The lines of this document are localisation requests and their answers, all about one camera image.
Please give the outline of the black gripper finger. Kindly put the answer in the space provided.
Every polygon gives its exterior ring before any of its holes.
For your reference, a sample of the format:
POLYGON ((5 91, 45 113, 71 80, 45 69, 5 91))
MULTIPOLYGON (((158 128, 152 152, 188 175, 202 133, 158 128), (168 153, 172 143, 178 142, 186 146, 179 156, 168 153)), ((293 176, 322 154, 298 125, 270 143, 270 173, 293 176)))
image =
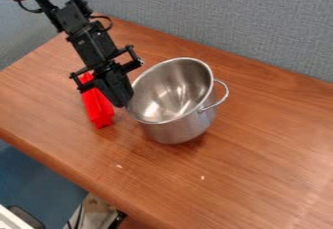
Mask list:
POLYGON ((92 85, 100 91, 100 93, 103 94, 106 99, 110 101, 110 103, 115 104, 116 98, 115 98, 114 90, 112 90, 108 80, 104 78, 93 78, 92 85))
POLYGON ((122 72, 110 71, 107 73, 106 81, 110 91, 108 96, 112 104, 115 107, 127 106, 134 95, 127 75, 122 72))

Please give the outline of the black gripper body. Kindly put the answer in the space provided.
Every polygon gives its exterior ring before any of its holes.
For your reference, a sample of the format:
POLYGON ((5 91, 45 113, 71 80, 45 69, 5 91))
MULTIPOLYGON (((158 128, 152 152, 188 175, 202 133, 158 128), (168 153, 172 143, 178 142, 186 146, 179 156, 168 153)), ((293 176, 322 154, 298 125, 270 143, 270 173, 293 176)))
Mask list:
POLYGON ((134 46, 119 48, 100 21, 65 22, 65 32, 67 40, 84 63, 84 67, 69 75, 81 93, 95 88, 93 78, 106 79, 110 71, 127 75, 142 66, 143 61, 134 46))

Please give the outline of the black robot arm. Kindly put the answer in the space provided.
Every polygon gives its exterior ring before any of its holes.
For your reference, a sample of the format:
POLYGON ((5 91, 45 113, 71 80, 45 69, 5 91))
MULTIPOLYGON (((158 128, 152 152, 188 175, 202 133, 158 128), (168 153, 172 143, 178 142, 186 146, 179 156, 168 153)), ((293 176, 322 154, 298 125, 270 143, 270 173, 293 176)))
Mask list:
POLYGON ((43 13, 59 32, 68 34, 84 67, 72 72, 69 78, 83 94, 96 88, 115 107, 127 106, 134 90, 127 73, 142 66, 143 61, 134 46, 118 48, 111 36, 112 23, 106 27, 100 21, 106 16, 93 16, 84 0, 13 0, 31 13, 43 13))

